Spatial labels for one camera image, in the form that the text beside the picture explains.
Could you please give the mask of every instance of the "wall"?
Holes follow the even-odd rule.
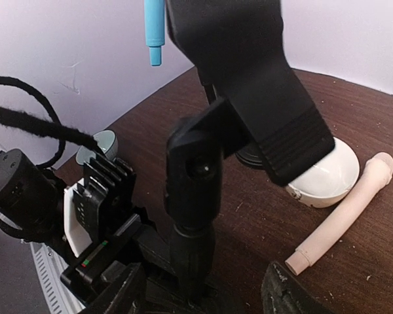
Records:
[[[282,0],[291,66],[393,94],[393,0]]]
[[[39,89],[68,126],[94,133],[190,68],[172,43],[164,65],[149,65],[143,0],[0,0],[0,75]],[[45,117],[27,94],[0,87],[0,105]],[[39,163],[57,142],[0,126],[0,143]],[[68,159],[77,147],[69,145]]]

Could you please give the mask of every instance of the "small bowl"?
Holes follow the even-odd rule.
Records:
[[[98,142],[98,146],[102,149],[108,160],[113,161],[117,157],[118,139],[113,131],[101,131],[93,135],[93,138]],[[85,162],[89,162],[91,157],[96,157],[96,154],[86,147],[81,146],[76,154],[76,162],[82,166]]]
[[[291,182],[286,190],[307,206],[325,208],[343,199],[359,175],[360,163],[355,152],[335,137],[335,149]]]

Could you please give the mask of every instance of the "beige cylindrical object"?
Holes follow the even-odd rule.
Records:
[[[287,267],[299,275],[313,266],[352,226],[379,190],[393,175],[393,158],[380,152],[368,160],[360,180],[348,196],[286,260]]]

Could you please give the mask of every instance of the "blue cylindrical object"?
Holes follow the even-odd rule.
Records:
[[[150,48],[150,64],[162,64],[164,38],[164,0],[144,0],[145,43]]]

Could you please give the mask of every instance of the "wood grain surface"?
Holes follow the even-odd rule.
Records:
[[[343,80],[297,71],[335,136],[356,152],[362,169],[380,151],[393,156],[393,96]],[[134,201],[144,205],[162,235],[171,227],[164,212],[166,139],[175,122],[206,107],[192,69],[118,119],[109,129],[119,156],[138,174]],[[68,183],[81,176],[73,159],[58,174]],[[285,261],[330,213],[310,209],[269,182],[263,171],[225,161],[221,214],[215,221],[213,273],[230,284],[247,313],[262,313],[260,286],[268,262]],[[336,313],[393,313],[393,180],[362,216],[300,282]]]

